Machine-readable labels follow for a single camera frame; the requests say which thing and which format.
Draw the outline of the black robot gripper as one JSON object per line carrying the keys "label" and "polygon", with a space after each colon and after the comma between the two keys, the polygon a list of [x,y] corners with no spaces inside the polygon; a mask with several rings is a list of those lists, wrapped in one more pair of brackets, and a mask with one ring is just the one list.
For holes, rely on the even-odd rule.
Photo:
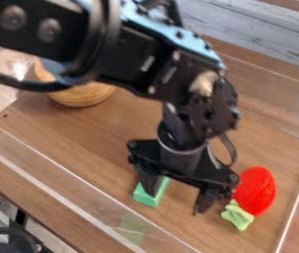
{"label": "black robot gripper", "polygon": [[164,177],[197,187],[194,214],[204,214],[217,201],[230,198],[241,178],[213,154],[209,144],[194,150],[169,149],[157,139],[131,140],[130,157],[147,194],[156,197]]}

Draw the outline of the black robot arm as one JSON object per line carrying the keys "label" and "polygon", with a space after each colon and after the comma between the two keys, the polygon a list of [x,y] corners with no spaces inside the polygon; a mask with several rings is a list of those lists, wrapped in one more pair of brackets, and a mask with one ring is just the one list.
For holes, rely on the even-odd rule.
{"label": "black robot arm", "polygon": [[198,213],[232,198],[241,178],[210,140],[237,127],[240,97],[176,0],[0,0],[0,47],[41,57],[55,77],[19,81],[0,73],[0,84],[54,92],[98,81],[162,103],[157,137],[129,143],[150,195],[172,178],[198,188]]}

